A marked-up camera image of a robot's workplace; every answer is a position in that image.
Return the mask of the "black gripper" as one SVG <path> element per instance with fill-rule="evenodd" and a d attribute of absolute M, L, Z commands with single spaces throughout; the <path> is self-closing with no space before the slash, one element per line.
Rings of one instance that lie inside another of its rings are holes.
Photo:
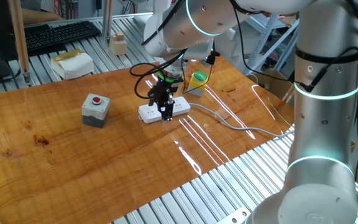
<path fill-rule="evenodd" d="M 173 117 L 174 101 L 168 101 L 169 94 L 174 94 L 178 90 L 178 85 L 168 82 L 157 82 L 148 92 L 149 106 L 154 103 L 159 105 L 159 112 L 162 119 L 170 121 Z"/>

